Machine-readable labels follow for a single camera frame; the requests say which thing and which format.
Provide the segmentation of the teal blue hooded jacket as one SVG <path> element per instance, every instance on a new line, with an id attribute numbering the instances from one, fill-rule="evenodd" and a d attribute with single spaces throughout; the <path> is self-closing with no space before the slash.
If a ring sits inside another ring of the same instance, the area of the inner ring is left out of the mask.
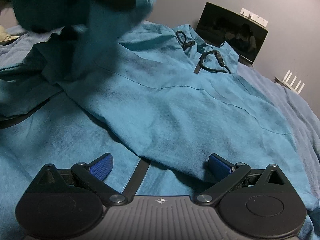
<path id="1" fill-rule="evenodd" d="M 156 0 L 1 0 L 28 33 L 47 34 L 1 68 L 1 239 L 21 239 L 15 207 L 42 165 L 70 167 L 110 152 L 107 183 L 123 191 L 141 158 L 139 194 L 194 195 L 214 177 L 211 153 L 252 168 L 280 166 L 304 202 L 299 237 L 319 239 L 319 174 L 308 172 L 287 118 L 188 25 L 146 20 Z"/>

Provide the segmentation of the light blue bed blanket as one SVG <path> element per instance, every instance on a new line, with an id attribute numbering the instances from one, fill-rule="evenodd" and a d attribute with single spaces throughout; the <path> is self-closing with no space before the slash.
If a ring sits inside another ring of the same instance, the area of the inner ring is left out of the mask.
<path id="1" fill-rule="evenodd" d="M 4 31 L 17 38 L 1 45 L 1 68 L 20 63 L 33 44 L 46 42 L 50 33 L 28 33 L 19 25 Z M 298 154 L 308 172 L 319 174 L 319 119 L 308 103 L 299 95 L 273 83 L 255 69 L 238 63 L 238 74 L 260 90 L 287 118 L 295 137 Z"/>

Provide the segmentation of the white wifi router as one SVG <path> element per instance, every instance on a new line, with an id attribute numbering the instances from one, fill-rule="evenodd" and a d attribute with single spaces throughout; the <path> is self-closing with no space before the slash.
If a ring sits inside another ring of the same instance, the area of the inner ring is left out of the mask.
<path id="1" fill-rule="evenodd" d="M 288 88 L 296 94 L 300 94 L 305 86 L 305 83 L 303 83 L 302 80 L 295 76 L 293 72 L 291 72 L 291 70 L 288 70 L 282 78 L 278 78 L 275 76 L 274 82 Z"/>

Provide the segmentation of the black television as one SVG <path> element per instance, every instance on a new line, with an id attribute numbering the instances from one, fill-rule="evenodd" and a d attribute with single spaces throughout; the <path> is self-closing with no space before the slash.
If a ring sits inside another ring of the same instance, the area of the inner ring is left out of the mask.
<path id="1" fill-rule="evenodd" d="M 196 33 L 218 47 L 228 43 L 238 55 L 253 64 L 268 31 L 244 16 L 207 2 L 198 21 Z"/>

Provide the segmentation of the white wall power strip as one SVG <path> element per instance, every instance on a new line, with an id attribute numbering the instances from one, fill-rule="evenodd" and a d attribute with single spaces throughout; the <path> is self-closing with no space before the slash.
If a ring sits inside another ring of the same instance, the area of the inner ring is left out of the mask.
<path id="1" fill-rule="evenodd" d="M 264 28 L 267 27 L 268 21 L 264 18 L 254 14 L 253 12 L 250 12 L 249 10 L 242 8 L 240 11 L 240 15 L 244 16 L 245 18 L 252 20 L 253 22 L 263 26 Z"/>

